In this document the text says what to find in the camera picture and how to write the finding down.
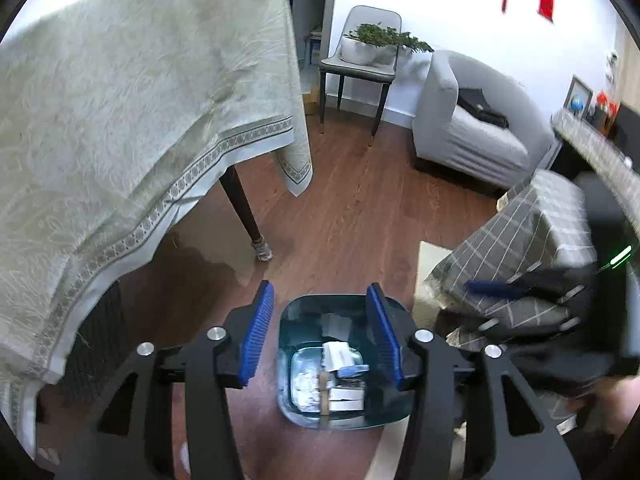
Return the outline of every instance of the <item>sofa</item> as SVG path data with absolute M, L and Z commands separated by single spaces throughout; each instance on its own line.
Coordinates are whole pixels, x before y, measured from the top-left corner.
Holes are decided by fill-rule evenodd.
M 457 105 L 459 88 L 482 89 L 509 127 L 481 122 Z M 549 121 L 516 80 L 447 50 L 431 57 L 412 129 L 418 158 L 504 189 L 548 168 L 559 149 Z

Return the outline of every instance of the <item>gray checkered cloth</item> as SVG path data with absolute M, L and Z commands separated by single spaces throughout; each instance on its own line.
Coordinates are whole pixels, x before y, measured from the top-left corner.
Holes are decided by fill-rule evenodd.
M 556 324 L 568 319 L 566 308 L 537 298 L 516 301 L 469 295 L 468 280 L 508 280 L 537 262 L 582 267 L 596 261 L 586 221 L 582 191 L 562 176 L 537 171 L 498 203 L 500 211 L 442 260 L 428 278 L 441 308 L 468 316 L 497 318 L 508 327 Z M 488 341 L 463 328 L 447 341 L 481 350 Z M 568 418 L 566 400 L 549 392 L 539 398 L 556 422 Z

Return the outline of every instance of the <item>green light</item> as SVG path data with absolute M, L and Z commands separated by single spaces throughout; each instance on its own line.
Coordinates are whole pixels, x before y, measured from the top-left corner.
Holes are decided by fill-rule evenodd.
M 624 249 L 618 256 L 616 256 L 615 258 L 613 258 L 610 262 L 609 265 L 614 266 L 616 263 L 620 262 L 625 256 L 627 256 L 629 253 L 631 252 L 631 246 L 627 246 L 626 249 Z

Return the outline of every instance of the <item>white flower pot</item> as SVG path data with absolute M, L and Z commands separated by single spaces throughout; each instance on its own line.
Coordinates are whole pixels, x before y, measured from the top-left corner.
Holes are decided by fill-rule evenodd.
M 370 65 L 376 59 L 379 47 L 343 36 L 340 40 L 340 58 L 356 65 Z

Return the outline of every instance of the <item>gray chair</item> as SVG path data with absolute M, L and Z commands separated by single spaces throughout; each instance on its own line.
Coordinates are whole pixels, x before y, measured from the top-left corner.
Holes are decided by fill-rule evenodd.
M 480 88 L 509 128 L 483 123 L 456 105 L 458 88 Z M 546 169 L 558 141 L 522 86 L 457 52 L 433 54 L 413 124 L 418 158 L 432 160 L 509 189 L 536 168 Z
M 391 10 L 377 9 L 375 7 L 355 6 L 350 10 L 347 20 L 342 29 L 343 37 L 345 34 L 355 30 L 361 23 L 379 24 L 380 27 L 393 27 L 401 32 L 402 18 L 396 12 Z M 335 49 L 333 56 L 323 59 L 320 62 L 320 132 L 324 133 L 324 108 L 326 105 L 326 75 L 337 74 L 340 76 L 338 83 L 338 111 L 340 111 L 340 103 L 342 102 L 342 89 L 344 88 L 345 76 L 364 79 L 382 83 L 382 94 L 378 104 L 376 119 L 373 123 L 371 139 L 369 146 L 373 144 L 376 136 L 382 112 L 385 109 L 386 96 L 389 92 L 391 83 L 396 78 L 396 65 L 398 64 L 398 48 L 382 48 L 379 56 L 376 57 L 372 65 L 357 65 L 343 60 L 340 57 L 341 42 Z

